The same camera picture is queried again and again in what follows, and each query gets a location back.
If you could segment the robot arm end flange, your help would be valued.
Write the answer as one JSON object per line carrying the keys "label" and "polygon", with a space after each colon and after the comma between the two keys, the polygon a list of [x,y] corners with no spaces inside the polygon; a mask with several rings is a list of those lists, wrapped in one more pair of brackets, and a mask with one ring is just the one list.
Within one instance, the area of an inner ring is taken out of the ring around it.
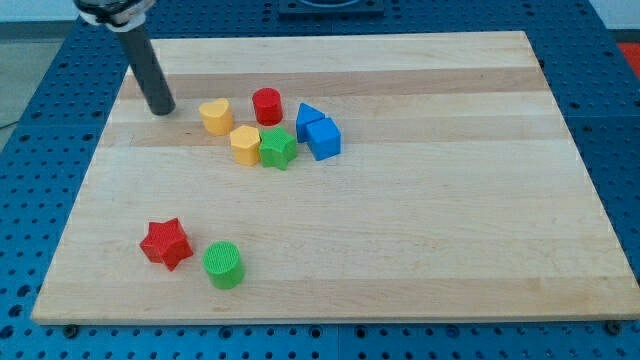
{"label": "robot arm end flange", "polygon": [[128,32],[146,20],[146,12],[156,0],[73,0],[80,17],[94,26],[114,32]]}

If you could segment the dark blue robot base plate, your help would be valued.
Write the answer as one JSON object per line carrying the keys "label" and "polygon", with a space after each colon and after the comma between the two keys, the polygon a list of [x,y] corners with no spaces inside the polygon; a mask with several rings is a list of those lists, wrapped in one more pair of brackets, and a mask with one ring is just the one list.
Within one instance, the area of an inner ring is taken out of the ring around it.
{"label": "dark blue robot base plate", "polygon": [[278,0],[280,17],[383,15],[384,0]]}

